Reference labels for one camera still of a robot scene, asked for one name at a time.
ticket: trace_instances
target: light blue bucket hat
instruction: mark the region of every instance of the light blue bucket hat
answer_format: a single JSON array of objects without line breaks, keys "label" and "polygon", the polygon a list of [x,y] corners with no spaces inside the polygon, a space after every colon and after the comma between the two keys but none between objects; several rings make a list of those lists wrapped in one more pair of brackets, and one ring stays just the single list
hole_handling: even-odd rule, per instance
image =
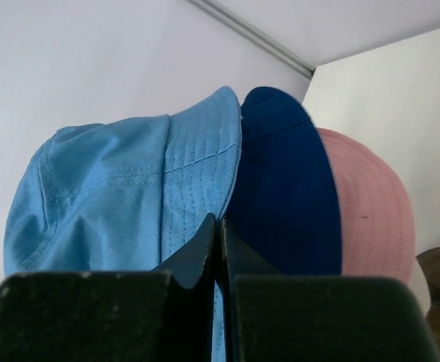
[{"label": "light blue bucket hat", "polygon": [[18,186],[5,274],[155,268],[225,213],[241,138],[228,87],[176,115],[57,131]]}]

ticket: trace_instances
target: cap seam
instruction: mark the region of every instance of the cap seam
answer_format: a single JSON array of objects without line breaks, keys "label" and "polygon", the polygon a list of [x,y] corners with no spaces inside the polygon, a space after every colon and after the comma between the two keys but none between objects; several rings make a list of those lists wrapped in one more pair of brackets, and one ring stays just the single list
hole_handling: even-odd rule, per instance
[{"label": "cap seam", "polygon": [[[109,177],[105,177],[103,179],[100,179],[100,180],[96,181],[95,183],[88,184],[87,187],[85,189],[82,189],[80,192],[75,192],[75,193],[67,194],[67,195],[64,195],[64,196],[56,196],[55,198],[47,199],[47,201],[60,200],[62,198],[70,198],[72,196],[81,195],[81,194],[83,194],[83,193],[85,193],[85,192],[87,192],[89,190],[92,190],[95,186],[103,183],[104,181],[107,181],[108,179],[118,179],[118,178],[122,178],[122,177],[125,178],[125,177],[137,177],[137,176],[152,176],[152,175],[159,175],[159,174],[161,174],[161,172],[155,172],[155,173],[133,173],[131,175],[109,176]],[[117,184],[111,183],[108,186],[113,186],[113,185],[120,185],[120,184],[118,184],[118,183]],[[134,185],[149,185],[149,183],[134,183]]]},{"label": "cap seam", "polygon": [[286,127],[280,128],[279,130],[274,130],[273,132],[265,133],[265,134],[262,134],[261,136],[258,136],[258,137],[255,137],[255,138],[250,138],[248,140],[243,140],[243,144],[247,144],[247,143],[250,143],[250,142],[253,142],[253,141],[256,141],[256,140],[260,140],[260,139],[262,139],[264,137],[270,137],[270,136],[272,136],[274,134],[277,134],[277,133],[280,133],[280,132],[282,132],[284,130],[289,130],[290,128],[294,128],[294,127],[297,127],[297,126],[302,126],[305,123],[306,123],[305,121],[301,121],[300,123],[290,124],[290,125],[288,125]]},{"label": "cap seam", "polygon": [[181,168],[181,202],[183,203],[183,240],[180,240],[180,245],[175,247],[173,253],[176,253],[186,243],[186,202],[184,198],[186,187],[184,187],[184,167]]},{"label": "cap seam", "polygon": [[[223,217],[226,213],[226,209],[228,208],[229,202],[231,201],[232,195],[233,195],[233,191],[235,189],[235,184],[236,184],[236,178],[238,176],[238,168],[240,165],[240,159],[242,156],[242,144],[243,144],[243,133],[242,133],[242,111],[240,108],[236,109],[237,113],[236,113],[236,123],[235,123],[235,131],[236,134],[238,136],[238,148],[236,149],[236,155],[235,155],[235,168],[233,171],[233,178],[232,178],[232,182],[230,183],[229,186],[229,190],[228,190],[228,194],[226,195],[226,200],[224,202],[223,205],[223,209],[221,210],[221,214],[220,217]],[[231,135],[230,135],[230,129],[228,128],[226,130],[227,132],[227,137],[228,139],[230,139]]]},{"label": "cap seam", "polygon": [[[323,136],[323,140],[326,140],[328,137],[330,137],[333,141],[335,141],[335,142],[330,142],[330,146],[333,149],[342,149],[342,148],[345,149],[346,145],[348,145],[349,146],[348,150],[349,150],[349,152],[351,152],[351,154],[353,154],[353,155],[360,154],[360,155],[363,156],[362,158],[360,158],[359,156],[357,157],[357,159],[363,165],[365,165],[366,162],[371,161],[373,166],[375,167],[375,170],[377,172],[379,172],[380,174],[382,174],[384,177],[386,177],[387,181],[389,182],[389,186],[391,186],[392,191],[395,194],[394,199],[395,199],[396,205],[398,205],[399,200],[402,198],[402,196],[398,193],[399,190],[401,192],[404,192],[405,197],[409,201],[409,197],[407,195],[407,192],[405,191],[405,187],[402,184],[401,179],[398,177],[397,173],[395,173],[395,171],[382,158],[380,158],[379,156],[375,155],[369,148],[367,148],[366,146],[362,145],[361,143],[359,143],[359,142],[357,142],[355,140],[353,140],[355,143],[351,144],[351,143],[347,143],[345,140],[336,138],[335,136],[331,137],[330,134],[334,134],[334,132],[333,131],[328,132],[327,136],[326,135]],[[354,167],[355,169],[357,169],[357,167],[354,164],[351,164],[351,166]],[[394,179],[390,179],[387,176],[389,173],[391,173],[394,176]],[[359,173],[359,174],[361,175],[362,179],[365,181],[364,175],[362,173]],[[374,177],[373,180],[375,181],[377,186],[379,186],[378,178]],[[396,189],[396,187],[394,186],[394,182],[397,182],[397,183],[400,184],[401,188],[399,190]],[[383,188],[381,188],[381,187],[377,187],[377,188],[380,191],[383,191]],[[404,216],[404,214],[401,214],[400,218],[401,218],[401,223],[404,225],[405,224],[405,220],[403,219],[403,216]],[[400,251],[400,252],[396,253],[396,255],[397,255],[398,261],[401,261],[402,260],[402,256],[405,256],[405,254],[406,254],[406,248],[404,248],[404,244],[400,244],[399,247],[400,247],[400,250],[398,250],[398,251]],[[365,268],[365,264],[364,264],[364,268],[362,268],[363,275],[366,275],[365,271],[366,271],[366,268]],[[412,266],[409,269],[409,273],[410,274],[411,274],[411,272],[412,272]],[[402,273],[400,273],[400,270],[399,270],[399,264],[397,264],[396,265],[396,273],[395,273],[395,275],[393,273],[391,273],[391,278],[398,278],[398,279],[401,279],[404,282],[406,282],[406,280],[408,280],[408,279],[405,279],[403,277],[404,277],[404,275]]]},{"label": "cap seam", "polygon": [[[194,136],[194,141],[195,142],[193,142],[193,145],[192,145],[192,157],[193,157],[193,159],[196,159],[196,152],[197,152],[197,150],[196,150],[196,147],[197,147],[197,145],[198,145],[198,140],[199,140],[199,129],[200,129],[200,127],[195,127],[195,136]],[[195,205],[195,198],[193,197],[193,194],[192,194],[192,182],[193,182],[193,176],[194,176],[194,172],[191,172],[191,174],[190,174],[190,179],[189,179],[189,195],[190,195],[190,197],[191,197],[191,203],[192,203],[192,212],[193,212],[193,218],[192,218],[192,227],[193,227],[193,230],[196,232],[196,215],[198,214],[197,213],[197,211],[196,211],[196,205]],[[200,180],[200,183],[202,182],[202,179],[201,179],[201,171],[200,171],[200,173],[199,173],[199,180]]]},{"label": "cap seam", "polygon": [[173,225],[174,225],[174,209],[173,209],[173,183],[169,183],[168,187],[169,189],[169,202],[170,202],[170,206],[171,206],[171,224],[170,224],[170,228],[169,228],[169,238],[168,238],[168,256],[167,258],[169,258],[172,255],[172,244],[173,244]]},{"label": "cap seam", "polygon": [[[43,215],[44,215],[44,218],[45,218],[45,220],[46,220],[46,223],[48,224],[48,223],[49,223],[49,217],[48,217],[47,212],[46,212],[46,209],[45,209],[45,201],[46,201],[47,199],[46,199],[46,197],[45,197],[45,189],[44,189],[44,185],[43,185],[43,181],[42,181],[42,173],[40,172],[40,163],[41,163],[42,154],[43,154],[43,152],[44,152],[44,149],[45,149],[45,145],[42,145],[42,147],[41,147],[41,149],[40,149],[40,152],[38,153],[38,159],[37,159],[37,162],[38,162],[38,167],[37,167],[37,168],[38,168],[38,169],[37,169],[37,174],[38,174],[38,185],[39,185],[39,187],[40,187],[40,196],[41,196],[42,213],[43,213]],[[23,259],[22,261],[20,261],[20,258],[19,258],[18,256],[15,256],[15,257],[14,257],[14,261],[15,261],[15,262],[18,262],[19,265],[22,264],[22,263],[24,263],[29,257],[31,257],[31,255],[34,254],[35,251],[37,251],[37,249],[38,249],[38,247],[37,247],[35,250],[33,250],[33,251],[30,253],[30,255],[25,256],[25,259]]]},{"label": "cap seam", "polygon": [[[78,194],[69,195],[67,197],[58,198],[57,200],[63,200],[67,199],[68,197],[75,197],[75,196],[89,196],[94,190],[100,190],[102,188],[106,187],[112,187],[112,186],[129,186],[129,185],[155,185],[156,183],[107,183],[106,185],[101,185],[98,187],[91,187],[87,190],[84,190],[83,192],[80,192]],[[69,204],[69,202],[61,201],[61,204]]]},{"label": "cap seam", "polygon": [[[148,169],[148,168],[158,168],[159,169],[160,167],[148,166],[148,167],[135,167],[135,168],[118,168],[118,169],[115,169],[115,170],[109,170],[107,172],[102,172],[102,173],[96,175],[94,177],[94,180],[91,180],[89,183],[86,183],[85,185],[86,186],[93,186],[93,185],[95,185],[97,183],[100,183],[100,182],[106,180],[106,179],[115,178],[115,177],[147,176],[147,175],[157,175],[157,174],[161,173],[161,171],[156,171],[156,172],[147,171],[147,172],[144,172],[144,173],[142,173],[142,172],[141,173],[125,173],[125,174],[122,174],[122,175],[106,176],[106,175],[110,175],[111,173],[115,173],[115,172],[119,172],[119,171],[139,171],[139,170],[145,170],[145,169]],[[67,191],[72,191],[72,190],[80,189],[81,187],[83,187],[83,186],[69,187],[69,188],[67,188]]]},{"label": "cap seam", "polygon": [[175,167],[175,168],[173,168],[173,169],[171,169],[171,170],[165,170],[165,171],[163,171],[163,174],[164,174],[164,173],[174,172],[174,171],[176,171],[176,170],[179,170],[179,169],[181,169],[181,168],[185,168],[185,167],[188,167],[188,166],[192,166],[192,165],[197,164],[197,163],[199,163],[199,162],[203,162],[204,160],[207,160],[207,159],[209,159],[209,158],[217,157],[217,156],[219,156],[219,155],[222,155],[223,153],[228,152],[231,148],[233,148],[233,147],[239,147],[239,146],[240,146],[240,145],[239,145],[238,143],[233,143],[232,145],[228,146],[226,149],[224,149],[224,150],[221,151],[221,152],[218,152],[218,153],[216,153],[216,154],[214,154],[214,155],[208,155],[208,156],[203,157],[203,158],[200,158],[200,159],[198,159],[198,160],[196,160],[196,161],[189,162],[188,164],[184,164],[184,165],[182,165],[182,166]]},{"label": "cap seam", "polygon": [[[207,122],[206,131],[205,131],[206,134],[210,134],[210,125],[211,125],[211,123]],[[205,157],[207,144],[208,144],[208,139],[205,139],[205,141],[203,142],[202,157]],[[201,163],[201,170],[199,171],[199,188],[200,188],[200,192],[201,192],[201,203],[203,205],[203,210],[206,210],[207,206],[206,206],[205,195],[204,195],[205,189],[203,187],[203,172],[204,171],[205,171],[205,163],[202,162]]]},{"label": "cap seam", "polygon": [[[54,182],[52,180],[52,174],[51,174],[51,169],[50,169],[50,166],[49,166],[49,163],[48,163],[48,159],[49,159],[49,155],[50,155],[50,152],[51,152],[51,149],[52,149],[52,145],[54,144],[54,138],[55,138],[56,135],[57,134],[55,134],[51,138],[51,143],[50,143],[50,145],[48,147],[47,154],[45,155],[45,166],[46,166],[46,169],[47,169],[47,174],[48,174],[49,181],[51,183],[51,191],[52,191],[52,195],[53,196],[55,196],[55,188],[54,188]],[[55,200],[52,200],[52,203],[54,205],[54,216],[53,216],[53,218],[54,218],[54,230],[52,231],[52,234],[51,234],[50,237],[46,238],[42,243],[40,243],[40,245],[38,245],[37,248],[28,257],[26,257],[20,263],[20,265],[23,265],[23,264],[25,264],[25,262],[27,260],[29,260],[28,263],[23,267],[24,271],[26,271],[28,268],[30,268],[30,266],[32,266],[38,260],[38,258],[40,258],[40,256],[42,256],[42,254],[44,253],[45,249],[50,244],[52,238],[55,236],[55,234],[57,232],[57,224],[58,224],[58,222],[57,222],[57,203],[56,203]]]}]

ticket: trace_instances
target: dark blue cap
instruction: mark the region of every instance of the dark blue cap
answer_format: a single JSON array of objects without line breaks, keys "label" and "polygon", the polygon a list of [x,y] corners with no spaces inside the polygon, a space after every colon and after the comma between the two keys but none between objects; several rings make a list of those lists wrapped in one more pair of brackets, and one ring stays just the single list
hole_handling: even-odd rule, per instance
[{"label": "dark blue cap", "polygon": [[334,177],[303,107],[271,87],[242,110],[242,158],[227,216],[238,235],[287,275],[340,275],[342,235]]}]

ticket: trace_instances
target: cap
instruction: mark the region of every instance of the cap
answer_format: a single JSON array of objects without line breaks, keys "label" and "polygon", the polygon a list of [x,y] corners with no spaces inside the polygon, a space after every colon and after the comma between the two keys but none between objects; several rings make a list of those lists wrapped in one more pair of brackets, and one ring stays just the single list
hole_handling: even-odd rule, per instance
[{"label": "cap", "polygon": [[331,167],[302,106],[271,87],[242,105],[242,159],[227,216],[287,275],[340,275],[342,234]]},{"label": "cap", "polygon": [[403,281],[426,314],[429,290],[416,262],[414,215],[401,180],[361,143],[333,130],[318,130],[339,197],[342,275]]}]

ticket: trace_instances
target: baseball cap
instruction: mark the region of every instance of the baseball cap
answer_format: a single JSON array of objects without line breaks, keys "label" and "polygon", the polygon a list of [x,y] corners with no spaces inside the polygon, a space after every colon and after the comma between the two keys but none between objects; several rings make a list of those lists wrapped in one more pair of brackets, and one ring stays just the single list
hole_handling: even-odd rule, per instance
[{"label": "baseball cap", "polygon": [[342,218],[342,275],[395,278],[426,314],[431,301],[415,255],[414,215],[394,170],[361,143],[318,129],[331,163]]},{"label": "baseball cap", "polygon": [[5,274],[156,267],[225,213],[241,137],[228,87],[175,115],[57,131],[14,196]]},{"label": "baseball cap", "polygon": [[337,192],[321,138],[303,107],[272,87],[242,111],[242,159],[227,216],[239,237],[287,275],[340,275]]}]

